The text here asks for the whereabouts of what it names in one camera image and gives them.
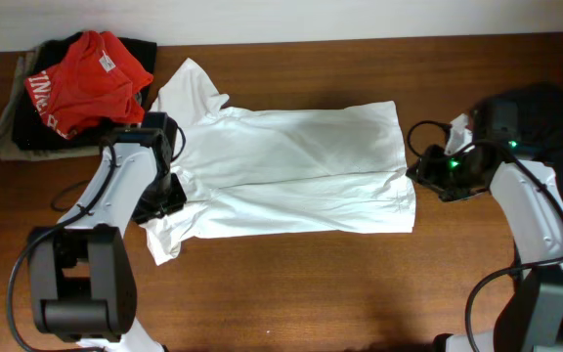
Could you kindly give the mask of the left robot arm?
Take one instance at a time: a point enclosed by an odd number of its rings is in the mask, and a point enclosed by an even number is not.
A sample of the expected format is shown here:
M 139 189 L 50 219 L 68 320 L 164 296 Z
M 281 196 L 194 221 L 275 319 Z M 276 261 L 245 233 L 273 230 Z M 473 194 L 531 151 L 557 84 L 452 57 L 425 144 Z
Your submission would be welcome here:
M 162 351 L 137 320 L 137 288 L 123 236 L 183 209 L 171 170 L 186 137 L 165 112 L 115 129 L 100 146 L 98 170 L 53 227 L 37 227 L 21 260 L 28 265 L 37 329 L 78 351 Z

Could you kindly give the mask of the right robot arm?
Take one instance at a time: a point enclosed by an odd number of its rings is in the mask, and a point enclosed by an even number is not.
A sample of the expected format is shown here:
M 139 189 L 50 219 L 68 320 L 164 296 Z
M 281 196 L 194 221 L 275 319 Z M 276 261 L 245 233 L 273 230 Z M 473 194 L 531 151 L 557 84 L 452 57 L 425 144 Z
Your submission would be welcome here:
M 443 145 L 407 174 L 444 202 L 489 194 L 514 243 L 493 272 L 514 291 L 494 325 L 435 338 L 437 351 L 563 351 L 563 100 L 492 100 L 440 124 Z

